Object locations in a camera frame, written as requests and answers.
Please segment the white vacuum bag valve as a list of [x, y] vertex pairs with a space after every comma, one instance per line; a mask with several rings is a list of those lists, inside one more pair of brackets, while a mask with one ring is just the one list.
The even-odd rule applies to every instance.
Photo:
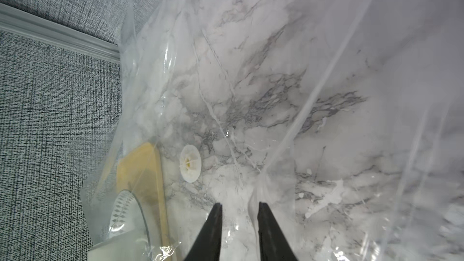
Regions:
[[202, 170], [202, 159], [198, 149], [193, 145], [186, 145], [180, 155], [180, 172], [182, 178], [188, 182], [195, 182]]

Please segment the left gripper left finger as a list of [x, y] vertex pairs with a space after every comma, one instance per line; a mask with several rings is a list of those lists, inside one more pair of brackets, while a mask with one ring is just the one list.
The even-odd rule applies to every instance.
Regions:
[[221, 253], [222, 204], [211, 209], [185, 261], [218, 261]]

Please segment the yellow plastic tray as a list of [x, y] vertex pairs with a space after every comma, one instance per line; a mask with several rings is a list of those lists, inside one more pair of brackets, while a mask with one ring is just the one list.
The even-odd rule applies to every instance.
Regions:
[[[140, 204], [149, 236], [146, 253], [136, 245], [125, 246], [124, 237], [107, 237], [112, 206], [122, 190], [130, 191]], [[152, 143], [128, 153], [122, 145], [111, 145], [89, 190], [87, 219], [93, 241], [89, 261], [177, 260], [179, 243], [169, 233], [160, 153]]]

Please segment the clear plastic vacuum bag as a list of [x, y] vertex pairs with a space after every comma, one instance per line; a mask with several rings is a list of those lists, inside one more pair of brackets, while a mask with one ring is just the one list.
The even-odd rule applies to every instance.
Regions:
[[[464, 258], [464, 0], [117, 0], [111, 145], [159, 151], [188, 255], [222, 204], [221, 259], [260, 258], [267, 203], [300, 261]], [[195, 146], [199, 178], [180, 155]]]

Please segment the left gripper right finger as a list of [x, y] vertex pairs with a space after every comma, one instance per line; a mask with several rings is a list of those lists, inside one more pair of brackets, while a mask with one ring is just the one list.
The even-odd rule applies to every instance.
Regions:
[[297, 261], [267, 203], [259, 203], [257, 220], [261, 261]]

